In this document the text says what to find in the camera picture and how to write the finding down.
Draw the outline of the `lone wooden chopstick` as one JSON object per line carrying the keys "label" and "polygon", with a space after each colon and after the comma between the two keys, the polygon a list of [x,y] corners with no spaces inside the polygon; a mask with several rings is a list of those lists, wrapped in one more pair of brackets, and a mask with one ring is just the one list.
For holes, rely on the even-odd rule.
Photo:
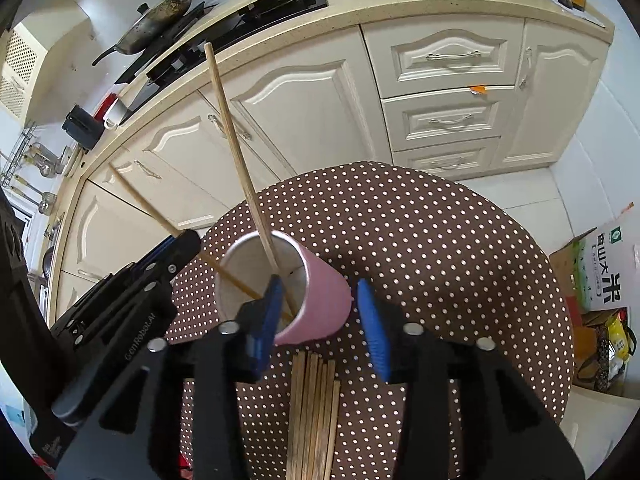
{"label": "lone wooden chopstick", "polygon": [[[107,164],[108,168],[111,169],[111,172],[120,185],[132,195],[132,197],[173,237],[177,237],[181,234],[181,231],[178,230],[175,226],[171,224],[171,222],[166,219],[146,198],[142,196],[142,194],[132,186],[120,173],[119,171],[109,162]],[[240,281],[236,276],[227,271],[227,269],[217,261],[212,255],[209,255],[204,250],[201,250],[198,253],[198,258],[202,261],[206,262],[212,269],[216,271],[216,273],[223,279],[230,283],[234,288],[239,290],[240,292],[244,292],[246,296],[257,300],[262,298],[256,292],[256,290],[250,288],[247,284]]]}

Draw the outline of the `pink cylindrical utensil holder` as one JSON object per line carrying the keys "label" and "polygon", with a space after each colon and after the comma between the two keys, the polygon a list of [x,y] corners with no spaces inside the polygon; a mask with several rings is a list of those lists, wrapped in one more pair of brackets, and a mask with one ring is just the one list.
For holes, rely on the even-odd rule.
{"label": "pink cylindrical utensil holder", "polygon": [[[288,234],[274,231],[272,241],[284,286],[297,308],[291,321],[284,318],[279,322],[274,343],[292,346],[336,334],[345,325],[352,307],[352,292],[344,276]],[[221,263],[251,289],[266,290],[271,268],[257,232],[236,240]]]}

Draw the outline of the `hanging ladle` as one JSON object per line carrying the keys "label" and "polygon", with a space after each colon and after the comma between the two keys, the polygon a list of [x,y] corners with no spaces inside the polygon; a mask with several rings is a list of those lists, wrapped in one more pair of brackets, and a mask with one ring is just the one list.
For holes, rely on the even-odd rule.
{"label": "hanging ladle", "polygon": [[[21,196],[24,200],[27,200],[29,203],[35,205],[40,214],[44,214],[45,216],[50,216],[52,214],[56,201],[58,200],[58,196],[51,192],[40,191],[39,188],[36,188],[35,185],[30,184],[26,179],[19,176],[18,174],[14,174],[13,180],[15,183],[10,184],[10,190],[14,192],[16,195]],[[29,191],[34,192],[37,195],[37,198],[33,198],[28,195],[24,188],[27,188]]]}

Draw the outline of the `brown polka dot tablecloth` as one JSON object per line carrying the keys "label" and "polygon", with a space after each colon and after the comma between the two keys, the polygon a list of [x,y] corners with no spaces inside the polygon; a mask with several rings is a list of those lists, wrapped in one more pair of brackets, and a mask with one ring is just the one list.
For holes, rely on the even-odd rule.
{"label": "brown polka dot tablecloth", "polygon": [[[440,338],[490,337],[557,424],[574,370],[570,315],[548,256],[516,220],[462,184],[383,164],[320,169],[259,192],[271,226],[329,263],[352,290],[366,278]],[[173,344],[219,323],[215,274],[192,261],[174,281]],[[374,374],[359,313],[306,351],[335,361],[341,382],[331,479],[390,479],[404,386]],[[251,479],[285,479],[292,354],[274,349],[257,385],[238,385]]]}

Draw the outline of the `black knife block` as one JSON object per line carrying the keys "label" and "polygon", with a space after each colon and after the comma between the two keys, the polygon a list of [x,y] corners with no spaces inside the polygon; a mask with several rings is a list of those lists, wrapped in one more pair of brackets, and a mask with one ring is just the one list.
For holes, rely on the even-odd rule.
{"label": "black knife block", "polygon": [[62,129],[87,152],[94,149],[105,130],[103,122],[78,105],[67,113]]}

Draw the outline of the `white mug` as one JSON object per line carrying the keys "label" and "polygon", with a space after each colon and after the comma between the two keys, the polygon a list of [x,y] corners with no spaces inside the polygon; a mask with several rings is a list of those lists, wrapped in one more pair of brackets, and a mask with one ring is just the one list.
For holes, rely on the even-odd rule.
{"label": "white mug", "polygon": [[131,115],[131,110],[121,99],[116,99],[103,116],[104,127],[115,130]]}

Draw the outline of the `rice cardboard box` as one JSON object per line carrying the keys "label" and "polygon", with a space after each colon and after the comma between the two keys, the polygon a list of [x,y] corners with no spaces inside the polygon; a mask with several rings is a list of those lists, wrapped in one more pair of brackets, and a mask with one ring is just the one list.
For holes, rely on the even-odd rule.
{"label": "rice cardboard box", "polygon": [[552,252],[560,289],[575,312],[623,309],[639,331],[639,207],[578,235]]}

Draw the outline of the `red container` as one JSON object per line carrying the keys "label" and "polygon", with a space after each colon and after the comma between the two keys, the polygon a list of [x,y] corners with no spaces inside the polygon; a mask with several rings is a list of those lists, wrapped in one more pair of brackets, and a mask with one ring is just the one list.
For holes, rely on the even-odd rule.
{"label": "red container", "polygon": [[93,117],[96,118],[98,122],[102,122],[105,114],[113,105],[113,103],[117,100],[118,95],[114,92],[109,93],[100,103],[99,107],[96,109],[96,112],[93,114]]}

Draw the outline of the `steel wok with lid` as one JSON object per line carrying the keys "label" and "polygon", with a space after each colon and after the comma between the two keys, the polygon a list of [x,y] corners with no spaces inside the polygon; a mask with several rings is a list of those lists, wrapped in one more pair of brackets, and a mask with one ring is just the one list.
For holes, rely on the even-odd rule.
{"label": "steel wok with lid", "polygon": [[107,55],[120,53],[133,55],[142,52],[168,28],[174,26],[189,11],[192,0],[162,0],[156,6],[142,3],[137,12],[137,21],[111,47],[102,52],[93,62],[96,66]]}

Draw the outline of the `black gas stove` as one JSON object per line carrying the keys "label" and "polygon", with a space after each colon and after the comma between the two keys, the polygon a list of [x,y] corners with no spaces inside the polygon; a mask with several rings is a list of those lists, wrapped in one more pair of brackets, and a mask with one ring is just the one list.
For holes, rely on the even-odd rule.
{"label": "black gas stove", "polygon": [[120,99],[130,110],[137,110],[189,73],[205,60],[204,44],[210,42],[216,53],[256,35],[274,25],[328,6],[328,0],[256,0],[216,22],[193,37],[176,42],[171,50],[156,58],[127,88]]}

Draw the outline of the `wall utensil rack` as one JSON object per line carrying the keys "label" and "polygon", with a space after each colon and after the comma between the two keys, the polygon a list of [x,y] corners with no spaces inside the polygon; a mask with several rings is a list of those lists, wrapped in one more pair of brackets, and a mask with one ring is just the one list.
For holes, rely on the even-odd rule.
{"label": "wall utensil rack", "polygon": [[24,165],[25,156],[29,149],[29,145],[33,144],[36,140],[35,130],[37,128],[36,122],[28,122],[20,134],[17,136],[17,140],[12,146],[12,150],[9,154],[1,153],[1,186],[2,188],[8,188],[13,181],[17,171]]}

